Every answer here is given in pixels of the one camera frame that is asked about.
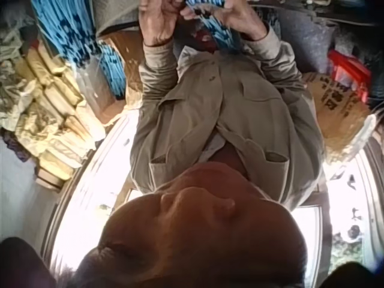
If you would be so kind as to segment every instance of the wrapped package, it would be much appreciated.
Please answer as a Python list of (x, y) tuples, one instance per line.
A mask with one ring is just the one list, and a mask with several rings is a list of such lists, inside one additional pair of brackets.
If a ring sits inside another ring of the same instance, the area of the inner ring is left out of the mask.
[(78, 94), (80, 94), (79, 85), (76, 82), (76, 78), (73, 75), (73, 72), (70, 68), (67, 68), (62, 74), (63, 82), (70, 88), (74, 89)]
[(14, 60), (14, 69), (20, 77), (24, 78), (28, 82), (37, 81), (35, 75), (33, 74), (24, 58), (20, 57)]
[(15, 135), (20, 144), (33, 156), (38, 157), (47, 149), (50, 138), (58, 129), (56, 118), (44, 107), (32, 102), (26, 113), (21, 115)]
[(95, 113), (85, 100), (77, 105), (76, 115), (95, 142), (103, 140), (106, 137), (104, 126), (99, 119), (96, 118)]
[(60, 126), (64, 124), (65, 118), (56, 110), (56, 108), (52, 105), (52, 103), (48, 100), (47, 96), (43, 92), (43, 87), (38, 87), (34, 91), (35, 101), (40, 105), (43, 106), (46, 110), (48, 110), (49, 113), (51, 113), (55, 119), (57, 120), (57, 123)]
[(60, 161), (49, 151), (44, 151), (39, 157), (40, 166), (49, 173), (62, 180), (70, 179), (74, 174), (74, 169)]
[(82, 159), (55, 137), (50, 139), (47, 151), (69, 167), (80, 168), (82, 166)]
[(84, 128), (84, 126), (79, 122), (79, 120), (74, 116), (69, 116), (66, 118), (64, 125), (73, 130), (77, 135), (79, 135), (87, 144), (88, 149), (95, 150), (95, 142), (92, 136)]
[(88, 152), (88, 144), (69, 128), (61, 129), (54, 135), (54, 138), (75, 152), (81, 159), (83, 159)]
[(26, 61), (28, 62), (33, 74), (43, 86), (49, 86), (52, 84), (53, 76), (47, 70), (36, 49), (30, 48), (28, 50)]
[(50, 57), (47, 51), (47, 48), (45, 47), (42, 41), (39, 42), (37, 50), (51, 74), (60, 75), (61, 73), (64, 72), (65, 69), (67, 69), (63, 60), (60, 57), (58, 56), (54, 58)]
[(65, 84), (61, 78), (54, 77), (53, 81), (54, 85), (60, 90), (62, 95), (73, 107), (76, 107), (83, 100), (80, 93), (78, 93), (75, 89), (71, 89), (71, 87)]
[(0, 65), (0, 127), (14, 131), (19, 117), (32, 102), (36, 81), (21, 78), (11, 61)]
[(64, 97), (56, 85), (46, 87), (44, 94), (62, 116), (75, 115), (75, 108), (69, 103), (67, 98)]

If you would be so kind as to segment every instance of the man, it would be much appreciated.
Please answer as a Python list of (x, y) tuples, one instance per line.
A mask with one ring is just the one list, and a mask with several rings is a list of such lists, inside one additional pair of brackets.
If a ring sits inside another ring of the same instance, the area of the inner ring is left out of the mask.
[[(181, 3), (175, 1), (140, 4), (145, 63), (131, 152), (135, 184), (150, 193), (197, 163), (214, 161), (294, 209), (319, 177), (323, 139), (290, 45), (246, 0), (227, 0), (224, 8), (204, 8), (239, 31), (253, 55), (202, 52), (178, 67), (172, 34)], [(185, 8), (181, 15), (192, 19), (194, 12)]]
[(289, 209), (312, 192), (323, 142), (293, 52), (245, 0), (227, 0), (206, 9), (253, 55), (203, 52), (178, 67), (176, 20), (194, 17), (181, 5), (140, 3), (143, 105), (131, 166), (148, 194), (112, 214), (73, 283), (301, 287), (307, 252)]

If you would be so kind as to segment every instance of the red object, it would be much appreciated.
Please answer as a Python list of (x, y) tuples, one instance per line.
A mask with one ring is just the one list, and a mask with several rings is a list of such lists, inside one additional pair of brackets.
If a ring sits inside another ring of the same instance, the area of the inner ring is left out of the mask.
[(371, 71), (366, 69), (356, 58), (345, 56), (335, 50), (328, 53), (334, 68), (332, 79), (340, 82), (341, 78), (348, 75), (352, 83), (356, 85), (357, 93), (363, 103), (367, 102), (368, 87), (371, 82)]

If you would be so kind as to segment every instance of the man's right hand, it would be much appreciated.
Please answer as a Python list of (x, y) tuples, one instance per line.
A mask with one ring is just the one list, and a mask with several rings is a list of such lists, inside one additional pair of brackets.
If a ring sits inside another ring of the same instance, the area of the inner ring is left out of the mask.
[[(244, 33), (250, 40), (261, 40), (267, 35), (267, 29), (260, 17), (247, 3), (247, 0), (225, 0), (224, 8), (209, 4), (200, 4), (196, 8), (209, 11), (224, 26)], [(196, 17), (194, 10), (185, 7), (180, 14), (185, 20)]]

